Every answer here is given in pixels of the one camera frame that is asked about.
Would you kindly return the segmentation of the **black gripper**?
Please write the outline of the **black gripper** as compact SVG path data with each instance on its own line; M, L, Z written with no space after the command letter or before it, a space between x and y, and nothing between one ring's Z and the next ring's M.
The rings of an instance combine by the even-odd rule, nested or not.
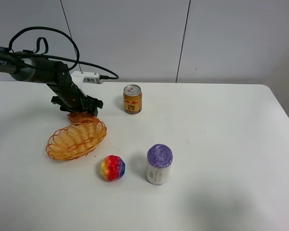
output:
M60 106L63 112L87 111L98 116L98 108L103 108L101 100L84 96L67 72L57 72L54 75L54 83L47 86L56 94L52 97L51 103Z

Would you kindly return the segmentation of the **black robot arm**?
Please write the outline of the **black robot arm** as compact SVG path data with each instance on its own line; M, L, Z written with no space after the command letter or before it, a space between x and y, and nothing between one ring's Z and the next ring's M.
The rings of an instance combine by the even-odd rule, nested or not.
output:
M86 96L72 81L68 66L61 61L52 61L40 57L20 57L0 51L0 72L8 73L21 82L46 84L56 95L51 102L65 112L87 112L98 115L103 102Z

